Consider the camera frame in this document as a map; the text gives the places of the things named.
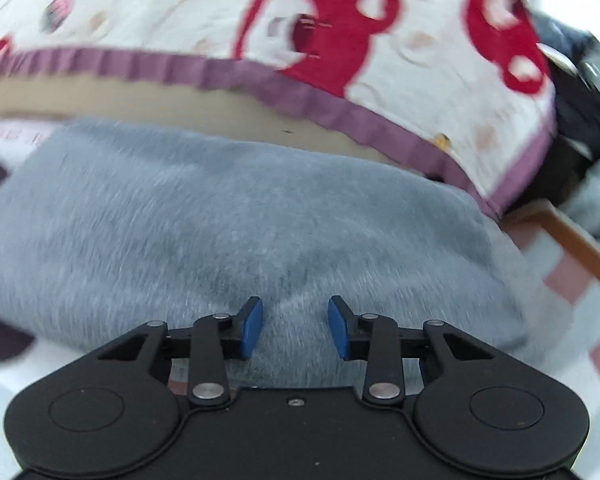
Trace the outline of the grey sweatshirt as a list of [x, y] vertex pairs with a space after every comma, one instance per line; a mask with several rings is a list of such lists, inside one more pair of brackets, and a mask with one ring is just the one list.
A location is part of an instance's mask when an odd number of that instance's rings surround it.
[[253, 386], [346, 386], [326, 315], [340, 296], [403, 326], [437, 318], [517, 353], [524, 304], [465, 193], [347, 157], [78, 122], [0, 185], [0, 320], [95, 348], [264, 304]]

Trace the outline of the bear print bed quilt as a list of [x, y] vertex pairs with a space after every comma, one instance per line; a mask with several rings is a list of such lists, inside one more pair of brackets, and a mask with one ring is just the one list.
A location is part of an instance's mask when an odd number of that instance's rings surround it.
[[249, 92], [501, 214], [554, 84], [522, 0], [0, 0], [0, 77]]

